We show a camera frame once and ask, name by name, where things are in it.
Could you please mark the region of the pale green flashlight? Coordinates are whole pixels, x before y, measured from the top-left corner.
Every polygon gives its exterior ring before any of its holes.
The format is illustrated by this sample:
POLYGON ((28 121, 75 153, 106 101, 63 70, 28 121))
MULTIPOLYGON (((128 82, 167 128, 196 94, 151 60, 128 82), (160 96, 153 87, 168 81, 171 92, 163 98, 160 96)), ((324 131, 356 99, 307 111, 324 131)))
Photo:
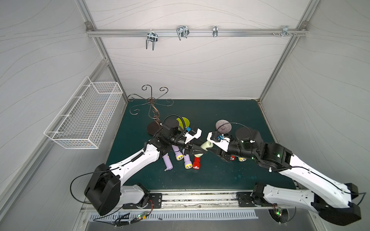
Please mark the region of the pale green flashlight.
POLYGON ((244 161, 246 161, 247 159, 246 159, 246 158, 243 158, 243 157, 238 157, 238 160, 239 160, 240 162, 244 162, 244 161))
POLYGON ((200 147, 202 150, 207 151, 207 152, 214 150, 214 144, 211 143, 210 141, 204 142, 200 147))

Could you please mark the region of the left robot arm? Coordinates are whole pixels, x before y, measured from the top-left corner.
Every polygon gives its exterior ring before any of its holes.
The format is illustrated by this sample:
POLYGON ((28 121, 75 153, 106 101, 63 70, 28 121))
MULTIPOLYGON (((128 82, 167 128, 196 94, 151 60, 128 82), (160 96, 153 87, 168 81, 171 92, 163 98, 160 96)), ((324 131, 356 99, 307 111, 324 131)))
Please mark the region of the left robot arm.
POLYGON ((173 146, 187 154, 204 153, 205 150, 194 143, 201 134, 201 129, 195 126, 182 129, 176 119, 163 122, 141 150, 110 166, 99 165, 92 173, 84 195, 100 216, 110 213, 119 202, 146 207, 149 190, 141 184, 127 186, 125 183, 141 169, 168 154, 173 146))

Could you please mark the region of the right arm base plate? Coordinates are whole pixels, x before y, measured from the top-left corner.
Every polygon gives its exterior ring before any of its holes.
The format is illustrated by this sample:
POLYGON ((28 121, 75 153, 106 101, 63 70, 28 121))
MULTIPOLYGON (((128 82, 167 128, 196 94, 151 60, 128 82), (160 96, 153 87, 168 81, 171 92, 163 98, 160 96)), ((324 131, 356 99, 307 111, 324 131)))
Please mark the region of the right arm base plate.
POLYGON ((245 207, 270 207, 273 205, 266 201, 261 195, 254 192, 237 192, 238 206, 245 207))

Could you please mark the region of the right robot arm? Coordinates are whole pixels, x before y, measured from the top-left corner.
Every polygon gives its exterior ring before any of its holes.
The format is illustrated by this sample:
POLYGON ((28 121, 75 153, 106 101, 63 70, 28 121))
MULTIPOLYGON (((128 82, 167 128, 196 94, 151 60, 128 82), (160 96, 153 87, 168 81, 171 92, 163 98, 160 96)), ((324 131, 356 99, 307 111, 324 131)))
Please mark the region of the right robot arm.
POLYGON ((356 185, 325 176, 278 143, 265 143, 259 131, 242 127, 235 137, 215 131, 209 133, 207 140, 220 149, 218 154, 225 161, 234 157, 251 159, 259 167, 288 177, 304 187, 292 190, 257 183, 253 192, 243 197, 247 204, 304 208, 339 226, 361 220, 360 207, 353 203, 353 199, 360 195, 356 185))

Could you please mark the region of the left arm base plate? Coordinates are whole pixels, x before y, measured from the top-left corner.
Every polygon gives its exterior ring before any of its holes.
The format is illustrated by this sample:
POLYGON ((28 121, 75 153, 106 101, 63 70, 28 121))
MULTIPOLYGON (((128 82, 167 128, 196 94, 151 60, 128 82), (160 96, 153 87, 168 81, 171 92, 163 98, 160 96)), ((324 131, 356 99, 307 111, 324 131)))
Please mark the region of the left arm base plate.
POLYGON ((161 193, 149 193, 145 194, 144 197, 137 204, 125 204, 123 209, 151 209, 161 208, 162 205, 162 194, 161 193))

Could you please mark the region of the red flashlight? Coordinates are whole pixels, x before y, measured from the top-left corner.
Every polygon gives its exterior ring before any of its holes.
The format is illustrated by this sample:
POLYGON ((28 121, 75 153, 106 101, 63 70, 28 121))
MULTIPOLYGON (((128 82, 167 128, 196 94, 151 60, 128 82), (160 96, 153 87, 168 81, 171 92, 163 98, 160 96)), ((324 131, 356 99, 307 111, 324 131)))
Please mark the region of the red flashlight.
POLYGON ((193 169, 200 169, 200 157, 195 157, 193 162, 193 169))

